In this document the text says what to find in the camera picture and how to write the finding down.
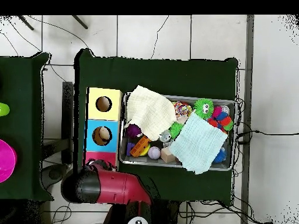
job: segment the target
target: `blue box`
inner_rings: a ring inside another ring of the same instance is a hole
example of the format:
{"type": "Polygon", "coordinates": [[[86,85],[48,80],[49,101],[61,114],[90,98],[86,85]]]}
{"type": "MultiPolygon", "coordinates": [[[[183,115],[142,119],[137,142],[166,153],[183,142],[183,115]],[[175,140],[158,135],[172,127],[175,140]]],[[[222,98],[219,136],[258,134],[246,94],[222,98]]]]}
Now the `blue box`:
{"type": "Polygon", "coordinates": [[[87,139],[86,139],[86,151],[101,151],[101,152],[117,152],[117,140],[119,136],[118,132],[119,122],[108,120],[88,120],[87,121],[87,139]],[[92,139],[92,133],[97,127],[106,127],[111,130],[112,139],[105,146],[97,145],[92,139]]]}

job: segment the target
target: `white cloth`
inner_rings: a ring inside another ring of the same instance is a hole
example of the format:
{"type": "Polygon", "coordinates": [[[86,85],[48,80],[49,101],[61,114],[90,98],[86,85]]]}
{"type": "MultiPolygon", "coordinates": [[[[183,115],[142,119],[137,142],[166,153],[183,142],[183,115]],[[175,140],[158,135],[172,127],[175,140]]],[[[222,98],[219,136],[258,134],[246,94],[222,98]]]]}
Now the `white cloth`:
{"type": "Polygon", "coordinates": [[[138,85],[128,98],[127,119],[125,128],[135,124],[151,141],[156,141],[176,121],[175,107],[163,95],[138,85]]]}

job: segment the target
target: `light blue cloth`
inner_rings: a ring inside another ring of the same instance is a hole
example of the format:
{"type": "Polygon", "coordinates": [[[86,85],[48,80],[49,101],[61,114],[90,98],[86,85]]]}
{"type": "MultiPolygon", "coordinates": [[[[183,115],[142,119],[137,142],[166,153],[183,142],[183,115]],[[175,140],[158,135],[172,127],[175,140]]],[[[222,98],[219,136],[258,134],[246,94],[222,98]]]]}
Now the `light blue cloth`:
{"type": "Polygon", "coordinates": [[[210,168],[226,139],[227,134],[193,112],[169,151],[185,169],[201,174],[210,168]]]}

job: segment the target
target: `pink bowl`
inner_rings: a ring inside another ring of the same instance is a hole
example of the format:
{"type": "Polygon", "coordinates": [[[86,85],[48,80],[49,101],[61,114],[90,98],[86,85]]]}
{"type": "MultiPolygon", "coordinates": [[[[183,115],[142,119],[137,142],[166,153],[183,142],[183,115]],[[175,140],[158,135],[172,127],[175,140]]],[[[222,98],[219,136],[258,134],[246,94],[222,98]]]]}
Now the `pink bowl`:
{"type": "Polygon", "coordinates": [[[12,175],[16,165],[16,158],[15,150],[0,139],[0,183],[12,175]]]}

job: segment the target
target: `green object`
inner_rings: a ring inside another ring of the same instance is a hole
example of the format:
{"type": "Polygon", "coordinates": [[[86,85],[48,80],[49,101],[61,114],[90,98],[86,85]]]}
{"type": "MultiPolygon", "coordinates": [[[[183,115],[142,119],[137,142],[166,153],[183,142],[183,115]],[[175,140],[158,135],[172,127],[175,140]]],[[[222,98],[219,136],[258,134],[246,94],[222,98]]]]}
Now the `green object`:
{"type": "Polygon", "coordinates": [[[170,129],[169,129],[169,132],[171,133],[171,138],[172,139],[175,139],[179,134],[180,134],[180,131],[181,129],[183,128],[184,125],[178,123],[178,122],[174,122],[170,129]]]}
{"type": "Polygon", "coordinates": [[[9,106],[0,103],[0,116],[6,116],[7,114],[9,114],[9,106]]]}
{"type": "Polygon", "coordinates": [[[200,99],[196,100],[194,109],[196,109],[195,113],[199,117],[206,119],[212,117],[214,105],[213,102],[209,99],[200,99]]]}
{"type": "Polygon", "coordinates": [[[18,155],[12,175],[0,183],[0,199],[53,200],[40,184],[41,69],[49,56],[0,57],[0,100],[13,109],[0,117],[0,138],[18,155]]]}
{"type": "Polygon", "coordinates": [[[230,122],[228,125],[224,126],[223,129],[225,129],[226,131],[230,131],[234,126],[234,122],[230,122]]]}
{"type": "MultiPolygon", "coordinates": [[[[75,100],[79,100],[79,111],[74,110],[79,114],[79,120],[74,116],[78,166],[82,167],[86,87],[119,89],[126,93],[141,85],[162,95],[234,100],[237,65],[235,58],[226,61],[97,58],[88,49],[82,49],[75,59],[74,86],[75,100]]],[[[120,164],[119,171],[138,175],[144,186],[150,186],[153,181],[163,200],[231,203],[231,170],[209,170],[195,175],[175,167],[120,164]]]]}

